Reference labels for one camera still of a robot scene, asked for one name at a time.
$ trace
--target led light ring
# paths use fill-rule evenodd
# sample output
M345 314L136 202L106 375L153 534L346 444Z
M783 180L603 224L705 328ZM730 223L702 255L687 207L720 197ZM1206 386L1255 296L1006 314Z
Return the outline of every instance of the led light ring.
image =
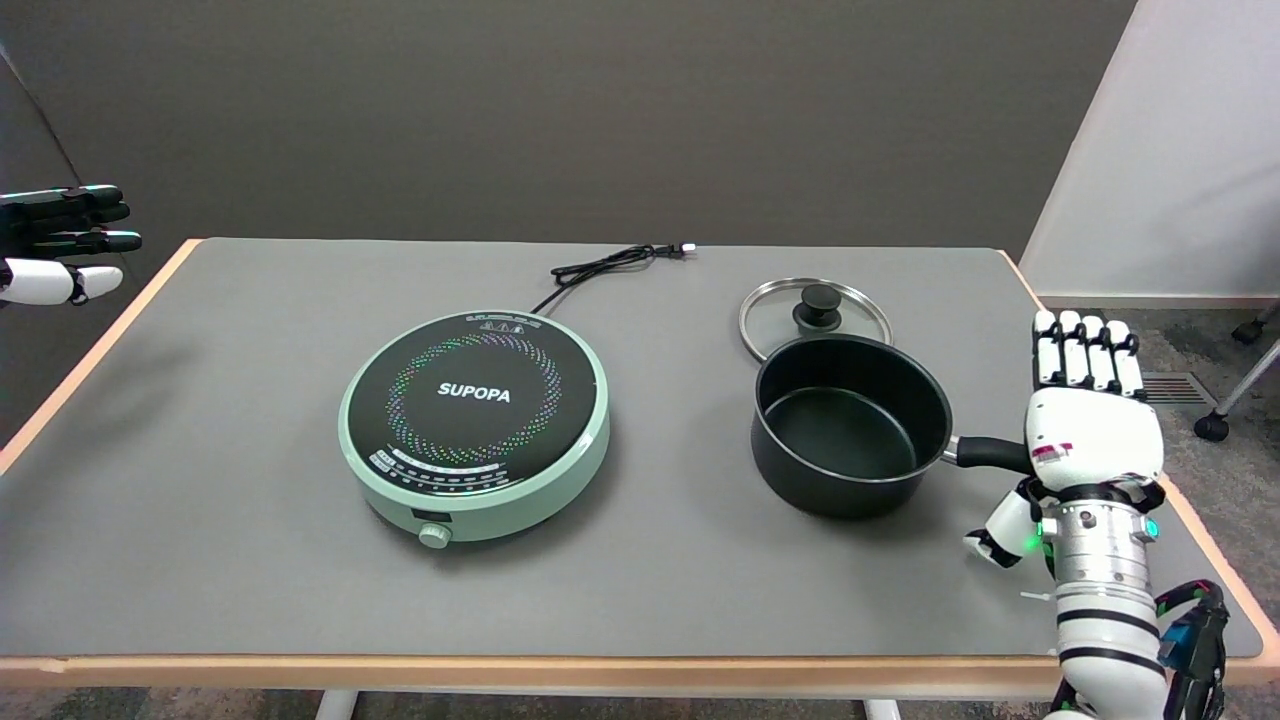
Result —
M422 368L430 365L431 361L443 355L463 347L475 347L480 345L492 345L504 347L507 350L515 350L524 354L538 365L538 369L543 375L544 387L547 388L547 393L543 396L543 402L538 407L538 413L535 413L522 428L512 433L507 439L484 447L457 448L436 445L426 438L422 438L410 425L408 419L404 418L404 395L408 391L408 386L413 380L413 377L417 375ZM552 359L548 357L540 347L512 334L479 333L447 340L422 351L417 357L413 357L408 365L399 372L399 374L396 375L388 395L388 424L390 425L396 439L404 443L410 450L420 456L433 457L454 465L480 465L495 457L506 456L513 450L525 446L534 436L545 429L552 416L556 415L556 410L559 407L562 389L559 372L556 370L556 363L552 361Z

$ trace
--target lid knob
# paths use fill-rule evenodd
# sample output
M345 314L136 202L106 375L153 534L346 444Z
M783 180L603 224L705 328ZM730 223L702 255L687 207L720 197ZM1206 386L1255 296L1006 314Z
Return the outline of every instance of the lid knob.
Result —
M791 310L800 329L828 332L840 327L840 292L829 284L814 283L800 291L800 304Z

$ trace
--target gray table mat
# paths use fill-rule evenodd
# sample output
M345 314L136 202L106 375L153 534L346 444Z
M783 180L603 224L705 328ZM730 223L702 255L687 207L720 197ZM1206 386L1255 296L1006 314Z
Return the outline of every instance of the gray table mat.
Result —
M947 389L1019 437L1034 305L989 250L707 247L591 281L554 318L603 359L613 438L566 510L438 553L360 498L342 391L404 329L525 309L612 246L211 240L0 478L0 653L1042 655L1052 584L960 537L1016 480L938 466L879 521L800 514L751 462L760 282L842 281ZM1158 588L1219 579L1157 512ZM1261 652L1234 598L1228 648Z

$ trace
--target baseboard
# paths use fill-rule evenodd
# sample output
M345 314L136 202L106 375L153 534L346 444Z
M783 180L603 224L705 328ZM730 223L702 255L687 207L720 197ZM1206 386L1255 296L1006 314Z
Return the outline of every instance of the baseboard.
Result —
M1251 295L1219 297L1194 295L1039 295L1047 307L1098 307L1126 310L1230 310L1267 307L1280 297Z

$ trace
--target glass lid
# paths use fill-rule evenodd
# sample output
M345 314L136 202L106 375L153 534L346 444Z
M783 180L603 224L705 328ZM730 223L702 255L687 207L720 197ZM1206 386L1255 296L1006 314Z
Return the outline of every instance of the glass lid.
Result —
M819 278L782 278L753 290L737 313L737 332L760 363L810 334L856 334L893 345L888 318L870 297Z

